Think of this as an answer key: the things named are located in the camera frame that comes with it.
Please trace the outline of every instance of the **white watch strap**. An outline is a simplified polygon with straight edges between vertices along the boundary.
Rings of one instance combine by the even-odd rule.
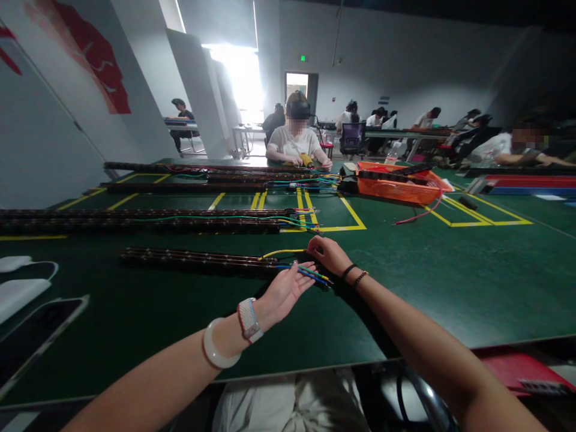
[[[255,301],[256,299],[251,297],[238,304],[238,319],[242,327],[242,337],[250,344],[264,336],[264,332],[260,329],[260,324],[254,314],[252,303]]]
[[[224,318],[216,318],[212,321],[208,327],[206,327],[206,330],[204,330],[204,336],[202,337],[202,345],[204,346],[204,352],[206,353],[208,361],[219,369],[232,367],[238,362],[238,360],[240,360],[240,354],[227,358],[220,354],[214,346],[214,342],[212,341],[212,332],[214,331],[216,324],[223,319]]]

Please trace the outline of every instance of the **doorway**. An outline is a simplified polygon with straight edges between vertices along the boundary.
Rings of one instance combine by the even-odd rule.
[[[318,94],[318,74],[303,72],[286,72],[284,75],[284,100],[300,90],[308,99],[310,112],[316,114],[316,97]]]

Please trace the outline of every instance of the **white cable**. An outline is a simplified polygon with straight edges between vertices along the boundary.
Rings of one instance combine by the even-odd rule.
[[[55,263],[54,261],[34,261],[34,262],[31,262],[31,263],[28,264],[28,265],[31,265],[31,264],[52,264],[52,265],[54,266],[54,271],[52,272],[52,274],[50,275],[50,277],[47,279],[47,280],[49,280],[49,281],[52,280],[52,278],[53,278],[54,276],[56,276],[56,273],[58,273],[58,269],[60,268],[60,266],[58,265],[58,263]]]

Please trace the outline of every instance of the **white pants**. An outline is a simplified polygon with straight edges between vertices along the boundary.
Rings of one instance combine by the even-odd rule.
[[[349,368],[228,383],[212,424],[212,432],[335,430],[370,430]]]

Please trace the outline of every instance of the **ceiling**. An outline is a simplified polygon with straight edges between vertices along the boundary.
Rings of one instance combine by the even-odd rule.
[[[340,6],[340,0],[298,0]],[[545,31],[576,34],[576,2],[462,0],[344,0],[344,7],[452,19],[485,25],[541,26]]]

